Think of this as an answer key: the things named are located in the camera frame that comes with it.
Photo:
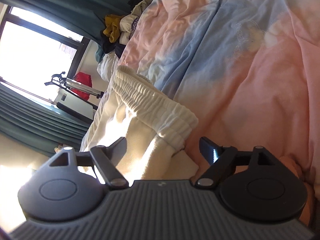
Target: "folded clothes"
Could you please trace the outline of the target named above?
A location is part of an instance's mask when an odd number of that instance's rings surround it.
[[[133,35],[134,35],[134,31],[130,33],[129,40],[132,38]]]
[[[116,40],[120,37],[120,20],[124,16],[118,16],[114,14],[106,15],[105,22],[106,22],[106,29],[103,31],[103,34],[105,34],[107,37],[109,37],[109,40],[111,43],[116,42]]]
[[[138,18],[138,16],[132,15],[132,14],[129,14],[129,15],[123,17],[120,21],[120,26],[119,26],[120,31],[131,33],[132,22],[137,18]]]
[[[137,28],[137,24],[138,24],[139,18],[136,18],[132,24],[131,24],[131,32],[134,32]]]
[[[110,82],[111,76],[114,73],[118,62],[119,58],[116,55],[115,51],[112,51],[103,56],[101,62],[98,64],[97,72],[104,81],[108,83]]]
[[[152,3],[152,1],[153,0],[141,1],[133,8],[133,10],[131,11],[131,14],[140,17],[143,11]]]
[[[101,43],[100,46],[102,48],[102,51],[106,54],[110,53],[115,49],[115,43],[111,43],[110,39],[103,33],[103,31],[100,32],[101,35]]]
[[[115,52],[118,58],[121,58],[124,49],[125,49],[125,45],[120,44],[118,42],[116,43]]]
[[[121,32],[119,43],[123,45],[127,45],[130,40],[130,34],[129,32]]]
[[[116,167],[130,183],[135,179],[189,179],[196,173],[198,166],[182,150],[198,123],[190,110],[125,66],[117,68],[106,94],[81,151],[109,146],[124,136],[127,152]]]

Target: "yellow cloth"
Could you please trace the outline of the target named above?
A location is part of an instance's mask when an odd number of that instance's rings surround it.
[[[103,34],[105,34],[107,37],[109,37],[109,40],[111,43],[116,42],[116,40],[120,37],[120,20],[124,16],[118,16],[114,14],[106,15],[105,22],[106,22],[106,29],[103,31]]]

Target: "white wall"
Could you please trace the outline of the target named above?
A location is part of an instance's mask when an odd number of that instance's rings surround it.
[[[108,82],[104,81],[97,72],[98,63],[95,58],[96,51],[97,43],[90,41],[78,71],[91,75],[92,87],[104,92],[108,88]],[[89,102],[98,105],[99,101],[100,99],[90,95]]]
[[[0,226],[4,231],[10,232],[25,221],[17,197],[27,179],[25,168],[36,170],[48,159],[0,134]]]
[[[0,11],[2,10],[3,7],[4,7],[4,3],[0,2]]]

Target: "window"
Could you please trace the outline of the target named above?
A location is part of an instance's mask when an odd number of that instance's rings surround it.
[[[63,71],[73,78],[89,41],[35,13],[8,7],[0,24],[0,76],[54,101],[58,87],[44,83]]]

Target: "pile of clothes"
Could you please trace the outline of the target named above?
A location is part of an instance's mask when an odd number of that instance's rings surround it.
[[[133,36],[142,13],[153,0],[130,0],[131,14],[127,16],[106,15],[105,30],[100,32],[101,44],[96,53],[98,73],[104,81],[110,82],[119,59]]]

